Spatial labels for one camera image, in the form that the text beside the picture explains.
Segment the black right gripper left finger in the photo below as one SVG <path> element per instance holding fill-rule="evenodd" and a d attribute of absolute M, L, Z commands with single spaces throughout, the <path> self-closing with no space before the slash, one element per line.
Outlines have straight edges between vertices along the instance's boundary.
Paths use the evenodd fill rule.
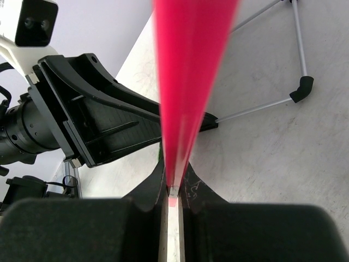
<path fill-rule="evenodd" d="M 166 177 L 152 173 L 122 198 L 71 199 L 25 176 L 7 181 L 1 261 L 165 261 Z"/>

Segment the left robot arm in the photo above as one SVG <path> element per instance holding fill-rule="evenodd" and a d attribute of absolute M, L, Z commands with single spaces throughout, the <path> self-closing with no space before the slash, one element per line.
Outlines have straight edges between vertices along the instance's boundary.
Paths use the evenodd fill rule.
<path fill-rule="evenodd" d="M 114 79 L 92 53 L 46 56 L 19 104 L 1 103 L 1 175 L 61 149 L 74 166 L 101 166 L 161 141 L 159 104 Z"/>

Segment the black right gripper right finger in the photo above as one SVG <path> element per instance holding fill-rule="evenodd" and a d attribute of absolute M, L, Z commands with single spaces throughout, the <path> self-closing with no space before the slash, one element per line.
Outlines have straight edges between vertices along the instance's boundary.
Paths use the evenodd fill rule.
<path fill-rule="evenodd" d="M 317 206 L 230 203 L 191 166 L 179 196 L 184 261 L 348 261 L 334 221 Z"/>

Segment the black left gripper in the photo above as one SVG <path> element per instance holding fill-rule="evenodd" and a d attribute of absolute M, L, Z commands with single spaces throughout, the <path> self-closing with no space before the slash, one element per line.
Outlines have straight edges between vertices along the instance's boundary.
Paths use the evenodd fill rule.
<path fill-rule="evenodd" d="M 65 109 L 44 70 L 85 98 Z M 28 92 L 74 168 L 100 166 L 161 141 L 159 103 L 120 84 L 96 55 L 50 55 L 31 67 Z"/>

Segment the pink framed whiteboard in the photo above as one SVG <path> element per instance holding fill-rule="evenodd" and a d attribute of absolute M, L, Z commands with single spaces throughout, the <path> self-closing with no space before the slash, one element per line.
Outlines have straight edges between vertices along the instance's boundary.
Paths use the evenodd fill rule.
<path fill-rule="evenodd" d="M 169 204 L 178 202 L 238 1 L 154 1 L 160 122 Z"/>

